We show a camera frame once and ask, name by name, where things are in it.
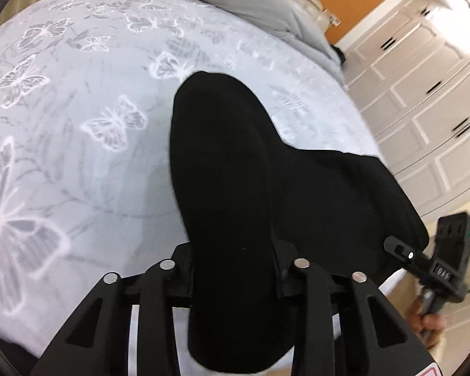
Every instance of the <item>black mount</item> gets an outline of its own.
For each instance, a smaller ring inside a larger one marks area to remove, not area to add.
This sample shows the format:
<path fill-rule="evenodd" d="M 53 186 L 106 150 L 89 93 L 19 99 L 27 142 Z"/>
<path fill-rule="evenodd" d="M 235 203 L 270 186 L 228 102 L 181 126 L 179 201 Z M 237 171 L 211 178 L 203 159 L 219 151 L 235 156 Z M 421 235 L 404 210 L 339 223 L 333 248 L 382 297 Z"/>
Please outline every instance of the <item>black mount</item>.
<path fill-rule="evenodd" d="M 431 258 L 394 236 L 386 238 L 384 248 L 430 291 L 423 293 L 422 314 L 437 313 L 444 303 L 460 303 L 465 299 L 465 275 L 470 260 L 470 216 L 466 212 L 439 219 Z"/>
<path fill-rule="evenodd" d="M 277 294 L 298 308 L 293 376 L 334 376 L 340 353 L 347 374 L 355 376 L 415 376 L 434 362 L 363 273 L 330 275 L 299 258 L 285 241 L 276 241 L 274 251 Z M 191 246 L 184 243 L 171 260 L 141 275 L 105 275 L 54 337 L 31 376 L 127 375 L 130 315 L 137 304 L 138 376 L 179 376 L 172 308 L 194 304 L 191 256 Z M 335 352 L 334 313 L 340 316 L 343 352 Z"/>

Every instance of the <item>finger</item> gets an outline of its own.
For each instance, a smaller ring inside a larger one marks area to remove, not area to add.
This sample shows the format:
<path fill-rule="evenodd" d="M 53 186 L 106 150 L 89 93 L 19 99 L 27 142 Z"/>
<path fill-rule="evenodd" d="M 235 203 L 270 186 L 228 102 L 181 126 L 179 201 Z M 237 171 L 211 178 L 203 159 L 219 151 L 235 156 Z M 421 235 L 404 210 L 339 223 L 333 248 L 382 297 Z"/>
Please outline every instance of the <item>finger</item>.
<path fill-rule="evenodd" d="M 426 349 L 433 348 L 435 345 L 437 345 L 441 341 L 443 333 L 444 331 L 432 331 L 426 341 Z"/>
<path fill-rule="evenodd" d="M 417 315 L 421 312 L 423 302 L 421 297 L 417 297 L 407 309 L 407 315 Z"/>
<path fill-rule="evenodd" d="M 447 318 L 439 314 L 428 314 L 423 318 L 423 326 L 426 329 L 443 330 L 447 325 Z"/>
<path fill-rule="evenodd" d="M 407 323 L 409 324 L 411 329 L 416 333 L 419 333 L 424 329 L 423 318 L 421 318 L 421 316 L 419 315 L 407 316 Z"/>

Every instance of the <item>white cabinetry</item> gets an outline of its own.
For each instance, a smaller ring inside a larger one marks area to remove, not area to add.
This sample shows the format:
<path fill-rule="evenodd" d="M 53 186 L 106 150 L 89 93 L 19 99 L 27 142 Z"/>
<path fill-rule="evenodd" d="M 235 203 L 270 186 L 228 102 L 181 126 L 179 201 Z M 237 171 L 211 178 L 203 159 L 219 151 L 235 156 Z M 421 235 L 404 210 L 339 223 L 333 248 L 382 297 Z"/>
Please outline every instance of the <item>white cabinetry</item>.
<path fill-rule="evenodd" d="M 345 78 L 389 169 L 431 222 L 470 200 L 470 53 L 439 34 L 427 5 L 410 0 L 380 21 L 347 53 Z"/>

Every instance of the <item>white cabinet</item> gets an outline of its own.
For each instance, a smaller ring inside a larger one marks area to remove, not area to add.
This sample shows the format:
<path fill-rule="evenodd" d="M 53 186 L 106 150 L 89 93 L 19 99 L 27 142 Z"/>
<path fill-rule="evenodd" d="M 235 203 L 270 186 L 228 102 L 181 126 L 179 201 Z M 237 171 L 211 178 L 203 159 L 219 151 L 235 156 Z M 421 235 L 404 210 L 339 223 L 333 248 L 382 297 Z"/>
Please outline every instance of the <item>white cabinet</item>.
<path fill-rule="evenodd" d="M 470 122 L 470 64 L 442 89 L 376 137 L 397 174 L 461 133 Z"/>
<path fill-rule="evenodd" d="M 434 95 L 470 62 L 424 18 L 348 85 L 348 92 L 376 136 Z"/>
<path fill-rule="evenodd" d="M 387 166 L 431 222 L 470 201 L 470 53 L 436 30 L 424 3 L 401 4 L 347 52 L 345 79 Z"/>
<path fill-rule="evenodd" d="M 395 178 L 423 217 L 469 190 L 470 124 Z"/>

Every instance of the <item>cabinet handle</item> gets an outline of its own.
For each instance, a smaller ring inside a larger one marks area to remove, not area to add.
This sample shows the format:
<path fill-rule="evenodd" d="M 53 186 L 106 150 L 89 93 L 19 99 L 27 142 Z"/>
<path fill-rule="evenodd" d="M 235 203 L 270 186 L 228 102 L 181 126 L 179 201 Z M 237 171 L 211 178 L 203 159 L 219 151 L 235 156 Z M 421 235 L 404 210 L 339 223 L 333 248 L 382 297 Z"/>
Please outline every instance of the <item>cabinet handle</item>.
<path fill-rule="evenodd" d="M 382 46 L 380 46 L 381 49 L 385 48 L 387 44 L 389 44 L 393 40 L 393 37 L 391 37 L 387 42 L 385 42 Z"/>
<path fill-rule="evenodd" d="M 430 93 L 432 93 L 435 89 L 437 89 L 437 87 L 439 87 L 440 85 L 442 85 L 442 81 L 438 81 L 435 85 L 433 85 L 430 89 L 428 89 L 426 91 L 426 94 L 429 95 Z"/>
<path fill-rule="evenodd" d="M 468 130 L 470 130 L 470 124 L 465 129 L 460 131 L 460 133 L 457 134 L 456 138 L 460 138 L 460 136 L 463 136 Z"/>
<path fill-rule="evenodd" d="M 452 129 L 453 131 L 456 131 L 457 129 L 459 129 L 462 125 L 464 125 L 467 121 L 468 121 L 468 117 L 463 120 L 460 124 L 458 124 L 454 129 Z"/>
<path fill-rule="evenodd" d="M 397 42 L 396 39 L 393 39 L 392 42 L 390 42 L 385 48 L 383 48 L 383 51 L 386 51 L 388 48 L 390 48 L 393 44 Z"/>

